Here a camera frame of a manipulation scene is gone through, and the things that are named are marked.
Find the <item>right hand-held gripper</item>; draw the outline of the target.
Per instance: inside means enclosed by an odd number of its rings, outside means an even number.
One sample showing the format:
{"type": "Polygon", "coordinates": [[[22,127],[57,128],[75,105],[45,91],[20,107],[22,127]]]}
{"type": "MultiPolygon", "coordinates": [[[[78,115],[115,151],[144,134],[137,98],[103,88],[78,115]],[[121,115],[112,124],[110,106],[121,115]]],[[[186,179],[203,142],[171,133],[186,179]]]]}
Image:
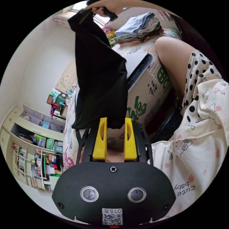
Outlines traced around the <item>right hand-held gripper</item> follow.
{"type": "MultiPolygon", "coordinates": [[[[111,22],[115,21],[118,18],[118,16],[115,13],[109,11],[107,8],[103,8],[103,12],[104,15],[107,16],[111,22]]],[[[80,16],[79,24],[82,24],[89,15],[93,14],[92,10],[85,9],[81,9],[78,13],[80,16]]]]}

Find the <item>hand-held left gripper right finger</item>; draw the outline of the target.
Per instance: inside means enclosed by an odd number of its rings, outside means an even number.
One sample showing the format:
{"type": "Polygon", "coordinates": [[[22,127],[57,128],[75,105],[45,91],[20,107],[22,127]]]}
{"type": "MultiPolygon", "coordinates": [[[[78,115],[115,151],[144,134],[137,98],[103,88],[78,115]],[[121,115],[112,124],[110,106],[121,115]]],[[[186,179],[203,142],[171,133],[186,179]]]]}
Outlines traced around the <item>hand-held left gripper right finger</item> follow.
{"type": "Polygon", "coordinates": [[[124,160],[136,160],[137,150],[131,118],[125,118],[124,160]]]}

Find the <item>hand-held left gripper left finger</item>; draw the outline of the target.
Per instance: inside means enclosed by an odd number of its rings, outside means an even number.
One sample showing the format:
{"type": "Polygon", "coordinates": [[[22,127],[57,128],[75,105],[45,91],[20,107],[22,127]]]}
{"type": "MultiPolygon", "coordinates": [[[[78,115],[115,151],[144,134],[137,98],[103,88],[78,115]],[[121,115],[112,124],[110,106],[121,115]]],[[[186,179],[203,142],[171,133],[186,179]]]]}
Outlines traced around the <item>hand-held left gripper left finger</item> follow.
{"type": "Polygon", "coordinates": [[[107,118],[100,118],[92,157],[94,160],[107,159],[107,118]]]}

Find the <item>person's right hand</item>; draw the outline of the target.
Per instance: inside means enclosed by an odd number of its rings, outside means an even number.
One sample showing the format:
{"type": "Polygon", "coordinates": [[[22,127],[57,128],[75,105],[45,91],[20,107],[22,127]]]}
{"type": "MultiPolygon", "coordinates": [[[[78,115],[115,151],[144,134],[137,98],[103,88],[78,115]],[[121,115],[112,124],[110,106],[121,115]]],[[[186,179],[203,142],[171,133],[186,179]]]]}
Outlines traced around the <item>person's right hand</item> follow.
{"type": "Polygon", "coordinates": [[[94,14],[98,14],[101,17],[109,17],[107,13],[104,12],[104,9],[118,15],[122,12],[124,6],[122,5],[121,0],[100,0],[91,5],[88,5],[84,10],[91,10],[94,14]]]}

